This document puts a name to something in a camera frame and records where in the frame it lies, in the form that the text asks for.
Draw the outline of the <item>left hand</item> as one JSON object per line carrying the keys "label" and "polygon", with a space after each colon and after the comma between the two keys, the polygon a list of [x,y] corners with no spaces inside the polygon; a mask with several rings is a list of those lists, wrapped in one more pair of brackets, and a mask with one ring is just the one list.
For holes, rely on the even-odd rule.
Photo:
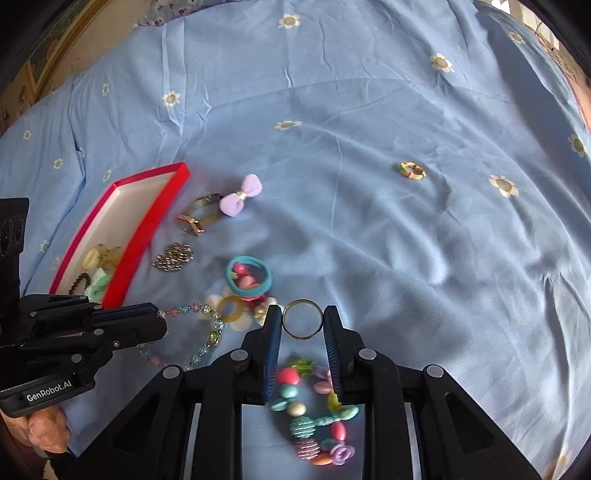
{"label": "left hand", "polygon": [[66,452],[71,432],[60,406],[54,405],[18,418],[9,417],[4,412],[1,415],[11,435],[21,444],[53,454]]}

